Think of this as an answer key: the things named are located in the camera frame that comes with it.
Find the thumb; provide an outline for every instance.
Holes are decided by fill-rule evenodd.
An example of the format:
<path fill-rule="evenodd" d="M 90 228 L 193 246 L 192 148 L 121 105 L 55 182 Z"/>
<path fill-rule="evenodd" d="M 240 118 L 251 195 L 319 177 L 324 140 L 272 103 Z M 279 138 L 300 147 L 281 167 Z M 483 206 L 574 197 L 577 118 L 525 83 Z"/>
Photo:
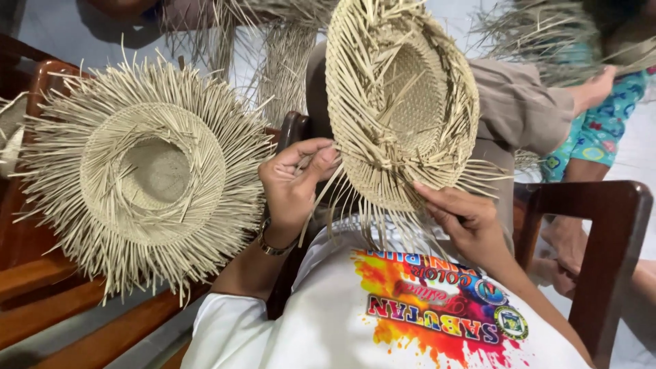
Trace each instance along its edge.
<path fill-rule="evenodd" d="M 429 214 L 433 216 L 433 219 L 435 219 L 435 222 L 452 239 L 462 238 L 467 235 L 467 231 L 462 227 L 455 215 L 438 208 L 430 202 L 426 204 L 426 208 Z"/>
<path fill-rule="evenodd" d="M 323 174 L 332 167 L 336 157 L 337 151 L 334 148 L 322 148 L 312 157 L 303 173 L 298 176 L 298 181 L 304 186 L 316 187 Z"/>

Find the tiled floor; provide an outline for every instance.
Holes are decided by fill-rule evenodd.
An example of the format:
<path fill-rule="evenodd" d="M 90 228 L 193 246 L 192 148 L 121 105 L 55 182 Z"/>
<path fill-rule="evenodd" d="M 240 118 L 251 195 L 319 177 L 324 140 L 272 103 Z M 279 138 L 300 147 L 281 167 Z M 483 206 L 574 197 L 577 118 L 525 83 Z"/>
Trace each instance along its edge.
<path fill-rule="evenodd" d="M 475 7 L 484 6 L 489 9 L 493 2 L 494 0 L 428 0 L 427 5 L 457 39 L 458 45 L 467 49 L 477 41 L 464 36 L 472 24 L 470 13 Z M 136 30 L 116 24 L 93 9 L 85 7 L 83 3 L 76 3 L 75 0 L 27 0 L 18 37 L 38 49 L 74 64 L 79 64 L 84 59 L 85 67 L 101 68 L 108 62 L 115 64 L 123 61 L 121 33 L 125 34 L 129 60 L 135 49 L 139 50 L 140 57 L 147 56 L 150 59 L 157 56 L 155 48 L 159 48 L 165 56 L 170 55 L 165 48 L 164 38 L 158 37 L 156 29 Z M 467 55 L 476 57 L 479 52 L 472 49 Z M 238 62 L 234 69 L 234 85 L 243 85 L 243 81 L 248 80 L 245 76 L 252 73 L 251 66 L 244 60 Z M 628 123 L 617 163 L 608 179 L 633 179 L 656 189 L 656 145 L 649 139 L 656 136 L 655 116 L 654 104 L 645 104 L 637 109 Z M 650 224 L 642 255 L 648 259 L 656 259 L 654 222 Z M 571 305 L 568 300 L 560 297 L 551 287 L 545 287 L 543 291 L 563 314 L 568 314 Z M 119 300 L 111 301 L 107 307 L 93 309 L 0 351 L 0 368 L 27 368 L 35 357 L 42 357 L 64 347 L 149 296 L 136 293 L 128 298 L 124 305 L 121 305 Z M 189 306 L 108 368 L 157 368 L 158 363 L 166 357 L 166 351 L 170 351 L 170 347 L 179 347 L 180 337 L 188 335 L 198 306 L 199 302 Z M 626 318 L 619 327 L 613 354 L 613 368 L 656 368 L 656 314 L 649 312 L 644 301 L 640 301 L 636 296 L 626 302 L 624 314 Z"/>

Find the printed t-shirt graphic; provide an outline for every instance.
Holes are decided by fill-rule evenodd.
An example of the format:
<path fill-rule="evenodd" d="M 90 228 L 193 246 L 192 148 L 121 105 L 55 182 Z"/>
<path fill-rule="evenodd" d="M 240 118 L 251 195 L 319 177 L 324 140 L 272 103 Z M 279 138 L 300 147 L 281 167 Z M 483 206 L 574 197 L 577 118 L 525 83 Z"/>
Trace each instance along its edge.
<path fill-rule="evenodd" d="M 365 316 L 376 319 L 373 341 L 389 353 L 416 340 L 417 355 L 463 368 L 471 354 L 489 368 L 509 368 L 508 356 L 521 355 L 528 324 L 480 273 L 427 255 L 354 250 L 351 259 L 369 293 Z"/>

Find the beige pants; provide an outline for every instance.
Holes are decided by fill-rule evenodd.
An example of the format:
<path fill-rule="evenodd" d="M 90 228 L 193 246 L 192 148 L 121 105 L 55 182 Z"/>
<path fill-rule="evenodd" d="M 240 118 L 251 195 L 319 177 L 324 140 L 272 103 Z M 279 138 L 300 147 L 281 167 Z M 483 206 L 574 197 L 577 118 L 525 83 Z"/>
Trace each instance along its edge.
<path fill-rule="evenodd" d="M 329 137 L 325 85 L 325 42 L 315 47 L 306 76 L 310 137 Z M 546 88 L 531 65 L 470 60 L 478 86 L 481 118 L 472 159 L 487 160 L 514 172 L 514 153 L 524 148 L 546 155 L 561 145 L 574 119 L 574 100 L 565 89 Z M 513 180 L 491 183 L 498 189 L 497 216 L 512 249 Z"/>

